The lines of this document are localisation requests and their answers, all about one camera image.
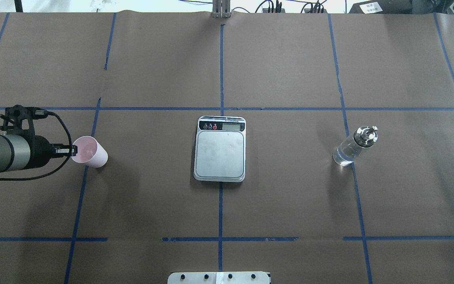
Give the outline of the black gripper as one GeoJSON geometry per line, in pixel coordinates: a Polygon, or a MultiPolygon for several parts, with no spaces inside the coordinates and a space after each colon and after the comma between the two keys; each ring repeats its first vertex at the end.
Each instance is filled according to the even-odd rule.
{"type": "Polygon", "coordinates": [[[35,135],[32,140],[28,140],[30,147],[30,159],[25,169],[41,168],[45,166],[54,156],[76,156],[77,146],[54,146],[43,136],[35,135]]]}

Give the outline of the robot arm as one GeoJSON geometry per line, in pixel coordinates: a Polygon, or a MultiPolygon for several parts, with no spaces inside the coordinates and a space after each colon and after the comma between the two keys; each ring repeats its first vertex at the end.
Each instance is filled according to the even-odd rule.
{"type": "Polygon", "coordinates": [[[19,135],[0,135],[0,173],[41,168],[51,159],[64,157],[56,169],[41,176],[28,178],[0,178],[0,181],[29,181],[45,178],[59,171],[70,159],[76,156],[77,146],[52,144],[42,136],[32,136],[29,140],[19,135]]]}

